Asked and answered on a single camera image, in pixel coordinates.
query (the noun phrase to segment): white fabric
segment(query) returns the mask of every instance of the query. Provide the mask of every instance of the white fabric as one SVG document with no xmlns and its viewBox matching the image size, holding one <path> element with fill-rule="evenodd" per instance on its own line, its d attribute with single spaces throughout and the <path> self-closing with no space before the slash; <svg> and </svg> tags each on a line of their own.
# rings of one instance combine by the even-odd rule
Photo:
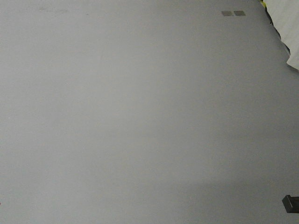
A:
<svg viewBox="0 0 299 224">
<path fill-rule="evenodd" d="M 299 0 L 264 0 L 281 41 L 290 49 L 287 63 L 299 70 Z"/>
</svg>

